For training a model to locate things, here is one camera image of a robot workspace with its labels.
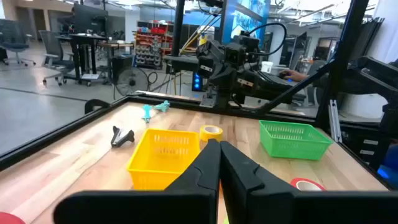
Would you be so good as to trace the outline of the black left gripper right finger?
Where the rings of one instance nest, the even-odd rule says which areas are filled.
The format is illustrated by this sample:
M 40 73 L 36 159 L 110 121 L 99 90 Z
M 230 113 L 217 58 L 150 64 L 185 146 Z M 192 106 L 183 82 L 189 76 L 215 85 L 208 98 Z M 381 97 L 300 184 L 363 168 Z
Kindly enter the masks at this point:
M 396 191 L 301 191 L 220 142 L 230 223 L 397 223 Z

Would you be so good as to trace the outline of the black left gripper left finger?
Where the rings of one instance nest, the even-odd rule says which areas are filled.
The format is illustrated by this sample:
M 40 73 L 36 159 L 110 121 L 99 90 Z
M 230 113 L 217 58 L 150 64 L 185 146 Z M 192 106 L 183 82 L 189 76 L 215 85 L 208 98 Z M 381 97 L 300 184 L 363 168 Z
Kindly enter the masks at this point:
M 164 190 L 81 191 L 65 197 L 55 223 L 216 223 L 221 147 L 210 139 Z

